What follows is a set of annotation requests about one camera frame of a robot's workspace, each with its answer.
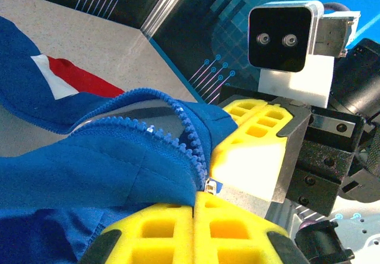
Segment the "red stripe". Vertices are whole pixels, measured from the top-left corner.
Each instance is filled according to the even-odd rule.
[[[80,69],[70,61],[62,58],[49,58],[49,67],[52,72],[66,81],[79,92],[88,92],[102,97],[114,98],[122,93],[118,87],[113,86],[107,81]]]

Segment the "blue zipper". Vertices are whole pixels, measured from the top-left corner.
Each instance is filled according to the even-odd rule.
[[[131,131],[139,132],[141,134],[151,135],[154,139],[157,139],[161,141],[162,143],[167,144],[168,146],[172,147],[173,150],[178,150],[179,152],[181,152],[181,154],[183,154],[186,158],[190,160],[193,166],[192,169],[195,170],[195,173],[196,173],[195,175],[198,176],[198,180],[197,180],[199,182],[199,183],[197,182],[199,184],[198,188],[199,190],[204,190],[204,185],[206,183],[208,171],[207,171],[207,166],[205,162],[201,140],[197,134],[197,131],[195,130],[194,125],[192,124],[188,115],[183,110],[184,106],[182,105],[182,103],[171,98],[171,96],[161,91],[150,89],[150,88],[135,89],[112,99],[111,101],[107,102],[103,106],[85,115],[76,124],[79,124],[81,121],[86,121],[92,117],[95,117],[98,114],[110,112],[112,110],[116,110],[120,107],[137,103],[139,101],[147,101],[147,100],[153,100],[157,98],[167,103],[167,105],[172,108],[172,110],[175,112],[178,118],[180,118],[182,125],[185,127],[185,132],[188,133],[190,146],[193,148],[193,150],[186,149],[186,144],[180,144],[178,138],[172,139],[172,136],[170,133],[168,133],[167,135],[164,135],[163,129],[158,129],[156,131],[154,128],[148,128],[145,122],[139,122],[136,119],[131,120],[128,117],[125,119],[122,117],[115,117],[115,116],[103,117],[103,118],[94,120],[90,123],[84,124],[80,128],[73,131],[73,133],[70,134],[70,136],[79,135],[82,131],[86,129],[91,129],[98,126],[106,126],[106,125],[118,125],[121,127],[125,127]]]

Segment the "cable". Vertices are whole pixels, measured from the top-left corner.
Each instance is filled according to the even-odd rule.
[[[323,6],[325,7],[325,10],[332,10],[332,11],[349,11],[350,10],[347,6],[338,2],[324,3]]]

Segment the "blue fabric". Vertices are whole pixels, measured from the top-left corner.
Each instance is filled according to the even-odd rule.
[[[186,126],[180,139],[194,149],[192,156],[160,132],[113,118],[22,156],[0,157],[0,263],[75,263],[102,229],[149,204],[194,204],[212,149],[237,128],[228,114],[150,89],[55,100],[30,58],[38,48],[1,17],[0,42],[0,102],[16,116],[68,133],[97,114],[161,99],[176,105]]]

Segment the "zipper teeth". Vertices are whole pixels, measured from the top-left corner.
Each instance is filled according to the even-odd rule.
[[[70,136],[74,136],[80,132],[82,132],[85,129],[92,128],[93,126],[99,126],[99,125],[118,125],[118,126],[125,126],[127,128],[138,130],[145,134],[150,134],[152,137],[158,139],[159,141],[165,142],[169,145],[171,145],[173,148],[179,150],[180,152],[184,153],[187,158],[190,159],[192,165],[196,168],[199,182],[200,182],[200,189],[203,190],[203,187],[206,182],[207,178],[207,166],[205,162],[204,152],[201,144],[201,140],[191,122],[187,114],[184,112],[183,107],[180,102],[177,100],[171,98],[171,96],[160,92],[155,89],[150,88],[139,88],[132,90],[128,92],[128,94],[122,94],[118,96],[117,98],[114,98],[112,101],[107,102],[103,106],[99,107],[98,109],[92,111],[91,113],[84,116],[81,120],[87,120],[91,117],[97,116],[98,114],[104,113],[109,108],[114,108],[115,106],[126,106],[125,104],[121,105],[123,101],[128,99],[128,97],[133,95],[152,95],[156,98],[159,98],[163,100],[165,103],[167,103],[173,111],[176,113],[176,115],[180,118],[182,125],[185,127],[185,132],[188,134],[188,139],[190,140],[191,147],[194,148],[194,150],[186,149],[186,144],[179,144],[179,139],[172,139],[172,136],[170,133],[167,135],[164,135],[164,132],[162,129],[159,129],[157,131],[153,130],[152,132],[148,131],[147,124],[145,122],[139,122],[138,120],[134,119],[131,120],[130,118],[122,118],[122,117],[106,117],[101,118],[98,120],[95,120],[91,123],[88,123],[86,125],[83,125],[79,129],[77,129],[75,132],[73,132]]]

